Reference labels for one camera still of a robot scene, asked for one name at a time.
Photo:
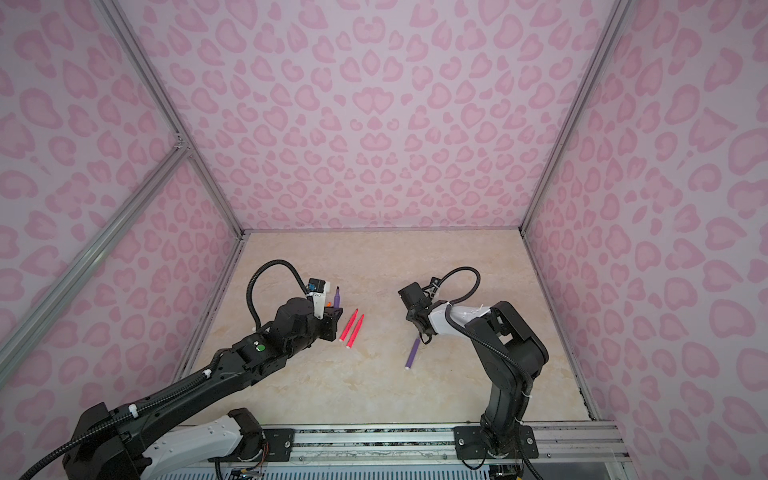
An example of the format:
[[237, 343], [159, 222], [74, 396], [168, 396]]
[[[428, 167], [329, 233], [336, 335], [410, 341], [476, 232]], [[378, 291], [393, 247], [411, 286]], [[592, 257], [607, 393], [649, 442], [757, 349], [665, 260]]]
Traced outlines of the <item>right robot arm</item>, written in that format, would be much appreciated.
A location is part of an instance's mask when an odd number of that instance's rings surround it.
[[479, 288], [451, 300], [437, 298], [443, 281], [434, 277], [427, 287], [413, 282], [398, 291], [406, 320], [428, 344], [438, 335], [467, 338], [491, 382], [488, 405], [475, 428], [455, 432], [461, 461], [488, 458], [526, 461], [539, 456], [523, 417], [532, 398], [534, 380], [549, 361], [547, 348], [518, 311], [507, 301], [489, 307], [463, 307]]

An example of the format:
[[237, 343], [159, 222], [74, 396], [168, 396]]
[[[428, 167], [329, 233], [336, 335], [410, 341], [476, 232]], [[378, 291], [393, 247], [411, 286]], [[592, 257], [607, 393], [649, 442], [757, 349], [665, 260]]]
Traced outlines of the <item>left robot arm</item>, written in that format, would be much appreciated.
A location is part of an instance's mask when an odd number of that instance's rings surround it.
[[29, 467], [32, 479], [61, 460], [70, 479], [141, 479], [156, 461], [149, 451], [162, 437], [217, 401], [256, 385], [284, 368], [316, 340], [332, 342], [343, 311], [320, 313], [306, 298], [291, 298], [273, 321], [218, 350], [210, 363], [133, 403], [109, 410], [99, 403], [81, 416], [72, 438]]

